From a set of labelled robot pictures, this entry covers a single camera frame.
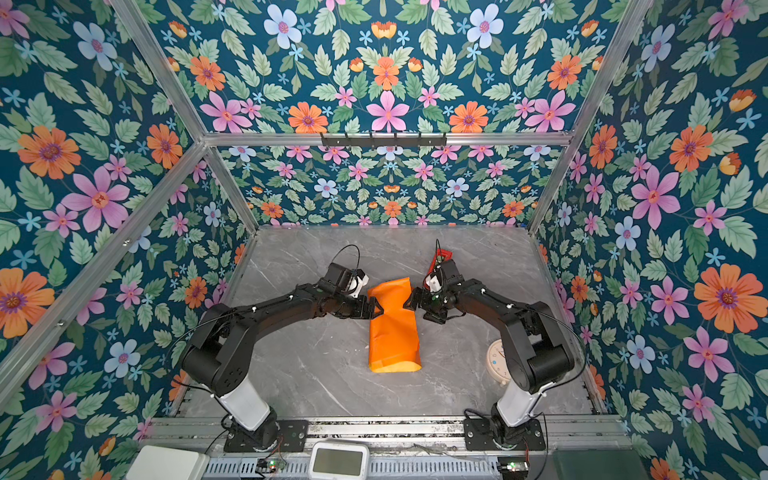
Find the white display device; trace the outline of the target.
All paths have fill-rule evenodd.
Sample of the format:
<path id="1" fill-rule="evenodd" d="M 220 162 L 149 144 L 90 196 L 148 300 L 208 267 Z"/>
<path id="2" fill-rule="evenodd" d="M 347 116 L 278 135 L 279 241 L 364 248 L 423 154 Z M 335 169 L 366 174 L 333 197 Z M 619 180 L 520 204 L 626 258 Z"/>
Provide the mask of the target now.
<path id="1" fill-rule="evenodd" d="M 369 471 L 370 450 L 358 442 L 321 441 L 311 452 L 308 477 L 310 479 L 366 479 Z"/>

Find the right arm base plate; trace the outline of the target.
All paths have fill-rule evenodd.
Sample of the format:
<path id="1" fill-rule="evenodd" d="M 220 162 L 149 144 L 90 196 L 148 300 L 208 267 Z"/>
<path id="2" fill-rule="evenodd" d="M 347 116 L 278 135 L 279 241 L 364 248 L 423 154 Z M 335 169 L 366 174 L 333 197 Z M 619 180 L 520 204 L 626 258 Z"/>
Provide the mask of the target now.
<path id="1" fill-rule="evenodd" d="M 468 451 L 544 451 L 547 448 L 545 433 L 536 419 L 510 427 L 500 419 L 465 417 L 462 424 Z"/>

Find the black hook rail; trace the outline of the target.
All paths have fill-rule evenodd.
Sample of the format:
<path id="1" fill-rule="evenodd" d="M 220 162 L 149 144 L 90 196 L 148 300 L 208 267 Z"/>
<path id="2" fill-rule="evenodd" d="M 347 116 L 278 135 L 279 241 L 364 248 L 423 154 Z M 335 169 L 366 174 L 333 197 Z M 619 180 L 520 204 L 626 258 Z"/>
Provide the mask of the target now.
<path id="1" fill-rule="evenodd" d="M 392 134 L 321 134 L 321 145 L 325 147 L 443 147 L 448 145 L 446 135 L 422 133 Z"/>

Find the red tape dispenser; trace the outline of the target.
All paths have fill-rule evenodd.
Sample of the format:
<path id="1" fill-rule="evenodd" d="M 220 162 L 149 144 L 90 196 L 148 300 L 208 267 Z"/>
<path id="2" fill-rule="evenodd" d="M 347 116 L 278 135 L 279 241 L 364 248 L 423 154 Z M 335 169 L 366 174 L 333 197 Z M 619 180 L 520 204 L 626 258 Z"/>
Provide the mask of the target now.
<path id="1" fill-rule="evenodd" d="M 432 261 L 430 263 L 428 274 L 431 275 L 436 270 L 436 267 L 438 265 L 442 264 L 447 260 L 451 260 L 452 257 L 453 257 L 453 253 L 450 250 L 443 249 L 442 247 L 437 247 L 433 255 Z"/>

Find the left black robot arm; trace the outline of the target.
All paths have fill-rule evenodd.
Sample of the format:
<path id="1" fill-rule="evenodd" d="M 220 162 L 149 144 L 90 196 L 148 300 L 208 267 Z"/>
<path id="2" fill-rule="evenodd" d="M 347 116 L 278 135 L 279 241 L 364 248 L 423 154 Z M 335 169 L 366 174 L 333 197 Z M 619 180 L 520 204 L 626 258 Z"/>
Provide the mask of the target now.
<path id="1" fill-rule="evenodd" d="M 332 315 L 373 320 L 384 313 L 377 299 L 361 293 L 368 276 L 360 269 L 329 265 L 314 283 L 252 305 L 216 304 L 204 314 L 181 356 L 190 379 L 208 389 L 231 418 L 234 430 L 259 448 L 277 436 L 277 415 L 257 392 L 254 348 L 260 340 L 298 322 Z"/>

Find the green mat bottom right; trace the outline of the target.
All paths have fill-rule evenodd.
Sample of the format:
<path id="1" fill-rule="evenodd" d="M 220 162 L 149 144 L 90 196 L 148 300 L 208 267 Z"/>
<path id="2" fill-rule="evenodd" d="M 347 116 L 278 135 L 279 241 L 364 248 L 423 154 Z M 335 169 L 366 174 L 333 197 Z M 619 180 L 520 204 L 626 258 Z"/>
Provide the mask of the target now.
<path id="1" fill-rule="evenodd" d="M 552 459 L 559 479 L 649 479 L 639 455 L 633 450 L 557 450 Z"/>

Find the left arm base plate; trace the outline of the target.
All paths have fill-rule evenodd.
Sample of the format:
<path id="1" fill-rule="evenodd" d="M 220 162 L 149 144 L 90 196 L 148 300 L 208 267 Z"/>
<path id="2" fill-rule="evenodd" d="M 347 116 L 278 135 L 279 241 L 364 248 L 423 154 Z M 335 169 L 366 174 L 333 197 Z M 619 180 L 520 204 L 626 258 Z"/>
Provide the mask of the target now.
<path id="1" fill-rule="evenodd" d="M 227 428 L 223 450 L 226 453 L 298 453 L 308 439 L 307 420 L 267 420 L 256 430 L 234 422 Z"/>

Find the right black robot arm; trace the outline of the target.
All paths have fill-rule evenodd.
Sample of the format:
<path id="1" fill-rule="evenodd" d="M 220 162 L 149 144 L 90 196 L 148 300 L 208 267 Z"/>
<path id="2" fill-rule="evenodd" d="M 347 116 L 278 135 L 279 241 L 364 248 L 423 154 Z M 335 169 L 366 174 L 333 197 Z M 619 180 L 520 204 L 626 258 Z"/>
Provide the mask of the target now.
<path id="1" fill-rule="evenodd" d="M 493 442 L 503 449 L 534 431 L 540 401 L 575 368 L 576 356 L 546 303 L 509 299 L 477 279 L 464 278 L 452 260 L 436 265 L 403 307 L 421 310 L 437 324 L 446 323 L 456 310 L 498 330 L 510 381 L 485 420 Z"/>

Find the white round clock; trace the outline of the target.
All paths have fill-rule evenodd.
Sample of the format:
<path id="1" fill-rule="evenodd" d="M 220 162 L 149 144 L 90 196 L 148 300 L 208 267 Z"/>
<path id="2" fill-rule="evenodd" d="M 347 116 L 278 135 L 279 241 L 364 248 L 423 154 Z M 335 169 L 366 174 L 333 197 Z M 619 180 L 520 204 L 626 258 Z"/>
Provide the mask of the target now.
<path id="1" fill-rule="evenodd" d="M 486 367 L 491 377 L 501 385 L 507 385 L 511 381 L 501 339 L 489 345 L 486 352 Z"/>

